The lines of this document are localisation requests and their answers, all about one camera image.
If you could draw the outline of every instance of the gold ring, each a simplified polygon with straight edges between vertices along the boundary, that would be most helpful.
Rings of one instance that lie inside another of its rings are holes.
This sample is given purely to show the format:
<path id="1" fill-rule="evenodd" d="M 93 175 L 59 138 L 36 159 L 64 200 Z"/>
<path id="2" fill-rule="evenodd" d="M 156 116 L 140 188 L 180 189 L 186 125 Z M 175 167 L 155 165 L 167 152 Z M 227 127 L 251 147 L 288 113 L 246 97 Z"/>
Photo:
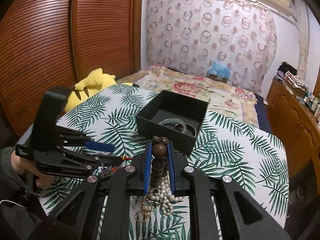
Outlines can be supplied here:
<path id="1" fill-rule="evenodd" d="M 143 214 L 143 220 L 142 221 L 140 221 L 139 220 L 139 213 L 142 213 Z M 144 211 L 138 211 L 135 215 L 134 215 L 134 218 L 135 218 L 135 220 L 138 222 L 138 223 L 143 223 L 143 222 L 145 222 L 146 220 L 147 220 L 147 216 L 146 216 L 146 213 L 144 212 Z"/>

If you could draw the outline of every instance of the bottle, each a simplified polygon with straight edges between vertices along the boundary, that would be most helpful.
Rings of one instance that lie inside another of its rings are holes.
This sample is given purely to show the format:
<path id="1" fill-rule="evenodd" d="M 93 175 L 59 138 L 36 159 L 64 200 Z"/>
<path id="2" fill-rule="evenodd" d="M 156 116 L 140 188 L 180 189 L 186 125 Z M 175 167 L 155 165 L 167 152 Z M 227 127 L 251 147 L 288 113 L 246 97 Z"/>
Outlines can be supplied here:
<path id="1" fill-rule="evenodd" d="M 310 101 L 308 103 L 309 109 L 311 109 L 311 106 L 313 104 L 313 100 L 315 100 L 315 96 L 313 94 L 310 95 Z"/>
<path id="2" fill-rule="evenodd" d="M 320 116 L 320 104 L 318 104 L 317 109 L 315 111 L 315 117 L 318 118 Z"/>
<path id="3" fill-rule="evenodd" d="M 309 102 L 310 102 L 311 95 L 312 95 L 312 94 L 310 94 L 310 95 L 307 97 L 307 101 L 306 101 L 306 104 L 307 104 L 307 105 L 308 105 L 308 104 L 309 104 Z"/>
<path id="4" fill-rule="evenodd" d="M 314 113 L 316 111 L 318 103 L 319 103 L 319 98 L 315 98 L 311 106 L 311 112 Z"/>

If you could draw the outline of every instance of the bracelet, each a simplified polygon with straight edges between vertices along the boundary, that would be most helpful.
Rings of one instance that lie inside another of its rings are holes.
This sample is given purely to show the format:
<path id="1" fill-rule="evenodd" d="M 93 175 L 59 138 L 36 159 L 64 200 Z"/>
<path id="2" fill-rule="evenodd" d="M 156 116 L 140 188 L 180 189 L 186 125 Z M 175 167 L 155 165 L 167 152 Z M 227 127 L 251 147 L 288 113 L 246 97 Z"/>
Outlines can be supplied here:
<path id="1" fill-rule="evenodd" d="M 176 129 L 176 127 L 179 126 L 179 125 L 180 125 L 180 124 L 177 123 L 177 124 L 174 126 L 174 129 Z M 193 134 L 194 134 L 193 137 L 196 137 L 196 136 L 197 136 L 197 130 L 196 130 L 196 128 L 194 128 L 194 127 L 193 127 L 191 124 L 189 124 L 189 123 L 186 123 L 186 126 L 191 128 L 191 129 L 189 129 L 189 130 L 191 130 L 191 131 L 193 132 Z"/>
<path id="2" fill-rule="evenodd" d="M 159 125 L 165 125 L 165 124 L 168 124 L 168 123 L 171 123 L 171 124 L 180 124 L 182 126 L 182 132 L 181 133 L 185 133 L 186 130 L 187 130 L 187 126 L 185 124 L 185 122 L 183 122 L 181 119 L 178 119 L 178 118 L 168 118 L 168 119 L 164 119 L 163 121 L 161 121 L 159 123 Z"/>

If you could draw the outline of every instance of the person's hand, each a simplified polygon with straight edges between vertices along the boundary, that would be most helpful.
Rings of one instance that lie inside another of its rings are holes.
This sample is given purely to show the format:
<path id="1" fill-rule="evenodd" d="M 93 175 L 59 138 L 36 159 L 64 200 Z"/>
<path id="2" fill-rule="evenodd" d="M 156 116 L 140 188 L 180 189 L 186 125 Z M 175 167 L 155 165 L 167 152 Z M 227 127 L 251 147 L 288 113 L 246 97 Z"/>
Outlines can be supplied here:
<path id="1" fill-rule="evenodd" d="M 30 171 L 32 174 L 38 176 L 39 178 L 36 180 L 36 185 L 39 188 L 47 189 L 51 187 L 51 183 L 54 182 L 55 177 L 51 175 L 46 175 L 38 171 L 34 162 L 29 161 L 24 158 L 20 158 L 16 155 L 16 151 L 14 150 L 11 154 L 11 166 L 14 171 L 23 175 L 26 170 Z"/>

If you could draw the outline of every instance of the pearl necklace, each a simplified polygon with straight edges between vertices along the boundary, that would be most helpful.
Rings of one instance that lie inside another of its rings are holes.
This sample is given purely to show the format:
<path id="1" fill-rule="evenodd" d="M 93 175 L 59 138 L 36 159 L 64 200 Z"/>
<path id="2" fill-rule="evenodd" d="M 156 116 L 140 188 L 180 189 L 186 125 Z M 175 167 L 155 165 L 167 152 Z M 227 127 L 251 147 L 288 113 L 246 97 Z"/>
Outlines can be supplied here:
<path id="1" fill-rule="evenodd" d="M 172 202 L 182 201 L 183 197 L 175 197 L 170 189 L 169 175 L 162 178 L 158 188 L 150 188 L 148 194 L 143 197 L 141 209 L 146 217 L 151 216 L 155 206 L 161 205 L 161 211 L 164 215 L 170 216 L 173 213 Z"/>

